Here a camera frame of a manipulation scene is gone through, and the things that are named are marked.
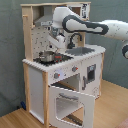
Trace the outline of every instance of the cabinet door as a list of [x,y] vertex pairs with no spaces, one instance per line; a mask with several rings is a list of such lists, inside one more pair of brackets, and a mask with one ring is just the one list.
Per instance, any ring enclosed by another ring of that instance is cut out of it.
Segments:
[[102,54],[82,62],[80,92],[99,96]]
[[[60,107],[58,108],[58,98],[62,98],[60,102]],[[78,126],[73,123],[62,120],[63,116],[67,116],[66,113],[69,111],[75,111],[78,105],[75,103],[81,103],[83,105],[83,124]],[[49,120],[50,124],[57,128],[93,128],[93,116],[94,116],[94,96],[85,95],[72,90],[67,90],[55,86],[49,87]]]

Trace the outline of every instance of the pot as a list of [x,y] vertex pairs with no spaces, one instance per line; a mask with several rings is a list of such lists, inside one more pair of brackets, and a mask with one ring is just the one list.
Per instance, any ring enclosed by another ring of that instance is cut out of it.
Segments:
[[52,51],[43,51],[39,53],[39,58],[42,62],[54,61],[55,53]]

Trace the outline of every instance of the stovetop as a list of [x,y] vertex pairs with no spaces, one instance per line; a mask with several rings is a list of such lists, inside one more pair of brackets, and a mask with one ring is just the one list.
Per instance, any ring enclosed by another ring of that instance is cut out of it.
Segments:
[[68,61],[70,59],[73,59],[73,57],[70,57],[70,56],[67,56],[67,55],[62,55],[62,59],[55,59],[54,61],[51,61],[51,62],[43,62],[43,61],[40,60],[40,58],[33,59],[33,61],[37,62],[39,64],[42,64],[46,67],[49,67],[49,66],[52,66],[52,65],[55,65],[55,64],[58,64],[58,63]]

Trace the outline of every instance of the oven door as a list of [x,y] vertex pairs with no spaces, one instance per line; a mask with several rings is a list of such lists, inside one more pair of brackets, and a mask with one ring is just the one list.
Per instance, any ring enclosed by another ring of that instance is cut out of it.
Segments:
[[[83,124],[81,126],[62,120],[70,113],[79,109],[82,104]],[[49,87],[49,120],[57,128],[93,128],[94,96],[80,92],[63,89],[55,86]]]

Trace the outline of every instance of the wooden play kitchen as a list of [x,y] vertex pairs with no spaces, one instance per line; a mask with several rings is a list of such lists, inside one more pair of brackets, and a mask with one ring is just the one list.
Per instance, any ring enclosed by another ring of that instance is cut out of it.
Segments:
[[[90,4],[69,2],[21,5],[26,57],[23,60],[26,107],[45,128],[50,125],[58,128],[93,127],[95,99],[101,95],[105,49],[85,44],[85,33],[81,32],[81,41],[78,36],[73,38],[75,48],[61,50],[55,54],[54,61],[46,62],[53,58],[44,59],[49,53],[53,57],[56,51],[55,46],[49,47],[47,40],[54,9],[59,6],[71,7],[82,20],[89,20]],[[71,113],[82,107],[83,123],[78,125],[77,117],[67,122],[66,118],[71,119]]]

